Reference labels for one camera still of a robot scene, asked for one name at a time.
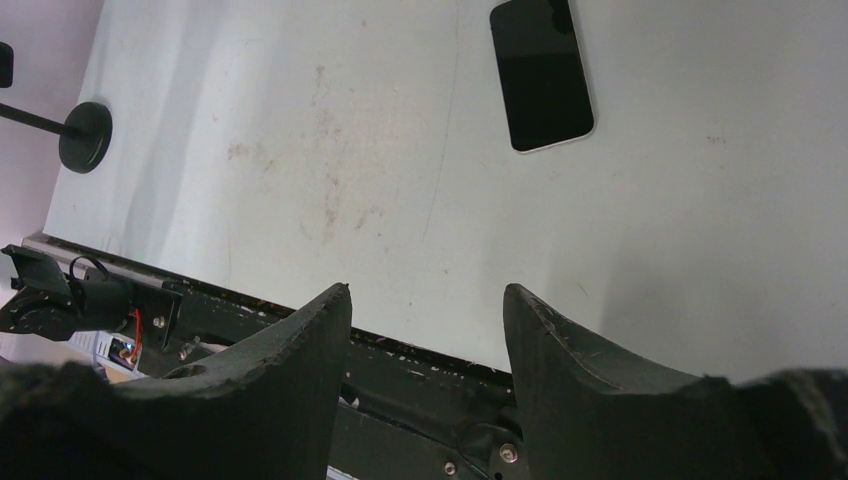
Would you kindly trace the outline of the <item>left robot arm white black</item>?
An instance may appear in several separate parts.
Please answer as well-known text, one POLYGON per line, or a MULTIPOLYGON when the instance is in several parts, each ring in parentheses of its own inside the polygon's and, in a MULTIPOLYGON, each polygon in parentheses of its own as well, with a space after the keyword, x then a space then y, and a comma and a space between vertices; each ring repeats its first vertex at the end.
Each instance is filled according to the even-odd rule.
POLYGON ((3 333, 67 341, 77 332, 115 331, 134 311, 129 283, 91 255, 81 257, 96 272, 87 279, 75 275, 77 259, 65 272, 53 257, 27 247, 8 245, 1 252, 16 270, 10 279, 16 294, 1 308, 3 333))

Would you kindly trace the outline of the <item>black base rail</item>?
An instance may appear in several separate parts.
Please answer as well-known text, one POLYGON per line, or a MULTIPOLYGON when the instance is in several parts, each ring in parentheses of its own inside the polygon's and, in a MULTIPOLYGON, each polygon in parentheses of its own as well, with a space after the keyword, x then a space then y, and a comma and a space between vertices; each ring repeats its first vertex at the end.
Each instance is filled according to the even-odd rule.
MULTIPOLYGON (((50 279, 123 282, 143 321, 139 374, 209 356, 290 309, 42 234, 22 252, 50 279)), ((328 474, 340 479, 526 479, 508 373, 354 330, 328 474)))

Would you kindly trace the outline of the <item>black smartphone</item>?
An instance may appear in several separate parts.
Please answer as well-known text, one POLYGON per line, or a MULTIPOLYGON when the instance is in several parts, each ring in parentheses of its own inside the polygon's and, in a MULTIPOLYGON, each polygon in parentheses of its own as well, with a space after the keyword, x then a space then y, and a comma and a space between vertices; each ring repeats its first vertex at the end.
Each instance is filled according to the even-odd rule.
POLYGON ((591 133, 595 115, 569 2, 507 1, 489 22, 512 148, 527 153, 591 133))

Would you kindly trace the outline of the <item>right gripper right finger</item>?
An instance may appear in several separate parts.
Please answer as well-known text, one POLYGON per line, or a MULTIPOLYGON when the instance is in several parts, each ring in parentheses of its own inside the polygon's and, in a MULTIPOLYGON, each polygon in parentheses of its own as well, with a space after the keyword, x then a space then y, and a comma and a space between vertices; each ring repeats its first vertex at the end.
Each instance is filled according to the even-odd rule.
POLYGON ((505 341, 535 479, 843 479, 847 373, 734 384, 637 355, 505 288, 505 341))

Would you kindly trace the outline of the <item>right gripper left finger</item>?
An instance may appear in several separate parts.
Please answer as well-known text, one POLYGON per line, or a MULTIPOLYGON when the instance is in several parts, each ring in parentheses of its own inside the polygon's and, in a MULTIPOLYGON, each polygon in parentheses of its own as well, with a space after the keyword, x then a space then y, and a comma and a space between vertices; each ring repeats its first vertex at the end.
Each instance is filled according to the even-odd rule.
POLYGON ((78 362, 1 370, 5 479, 322 479, 344 377, 350 290, 161 378, 78 362))

